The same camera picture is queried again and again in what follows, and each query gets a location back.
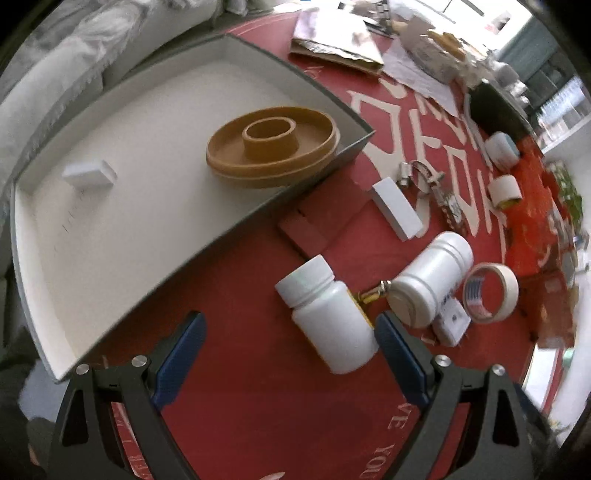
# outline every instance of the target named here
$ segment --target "cardboard tray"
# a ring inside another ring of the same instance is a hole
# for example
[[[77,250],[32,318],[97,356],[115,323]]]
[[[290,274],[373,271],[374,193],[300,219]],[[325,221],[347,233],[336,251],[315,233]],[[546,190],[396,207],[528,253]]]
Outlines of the cardboard tray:
[[[244,190],[217,179],[205,159],[211,135],[237,116],[279,105],[335,119],[334,162],[289,189]],[[303,72],[232,35],[174,51],[105,93],[13,188],[18,288],[48,372],[62,380],[187,261],[269,202],[355,158],[372,133]],[[112,188],[81,192],[61,178],[66,164],[98,159],[117,173]]]

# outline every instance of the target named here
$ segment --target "metal screw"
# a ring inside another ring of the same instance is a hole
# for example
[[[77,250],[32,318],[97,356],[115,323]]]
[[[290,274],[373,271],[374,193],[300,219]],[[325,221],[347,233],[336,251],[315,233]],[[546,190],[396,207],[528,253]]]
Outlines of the metal screw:
[[[492,366],[492,372],[495,375],[499,375],[499,377],[502,377],[503,375],[505,375],[505,367],[499,364],[495,364]]]
[[[133,358],[131,364],[134,367],[143,367],[146,363],[148,363],[148,357],[145,355],[138,355]]]
[[[90,367],[86,364],[80,364],[76,367],[76,373],[78,375],[84,375],[85,373],[88,373],[88,370],[90,370]]]
[[[452,359],[447,355],[436,355],[435,363],[440,367],[449,367],[452,364]]]

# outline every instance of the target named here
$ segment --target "paper sheet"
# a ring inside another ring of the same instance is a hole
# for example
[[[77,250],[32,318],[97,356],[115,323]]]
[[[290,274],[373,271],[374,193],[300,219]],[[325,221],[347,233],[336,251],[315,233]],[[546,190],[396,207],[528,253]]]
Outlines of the paper sheet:
[[[384,60],[382,71],[386,75],[409,86],[421,95],[432,98],[450,115],[458,116],[456,101],[449,85],[438,82],[422,71],[408,56],[399,38],[392,41],[392,45],[382,55],[382,59]]]

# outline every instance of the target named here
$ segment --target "blue gripper pad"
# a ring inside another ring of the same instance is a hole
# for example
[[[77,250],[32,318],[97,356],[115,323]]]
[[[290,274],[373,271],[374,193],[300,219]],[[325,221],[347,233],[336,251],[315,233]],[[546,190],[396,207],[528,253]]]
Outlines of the blue gripper pad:
[[[374,334],[404,397],[421,410],[426,408],[427,375],[385,313],[376,318]]]
[[[177,394],[205,342],[206,334],[205,316],[199,313],[187,326],[158,370],[152,403],[159,411],[177,398]]]

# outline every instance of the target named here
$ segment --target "plastic bottle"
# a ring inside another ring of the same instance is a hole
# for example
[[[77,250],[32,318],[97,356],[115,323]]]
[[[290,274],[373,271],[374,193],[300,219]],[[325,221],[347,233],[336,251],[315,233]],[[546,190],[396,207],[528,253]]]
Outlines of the plastic bottle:
[[[443,232],[407,266],[389,286],[392,311],[401,322],[425,328],[435,318],[442,301],[457,290],[471,269],[470,244],[454,232]]]
[[[378,350],[374,330],[347,285],[317,255],[281,280],[275,289],[293,308],[292,319],[334,374],[365,365]]]

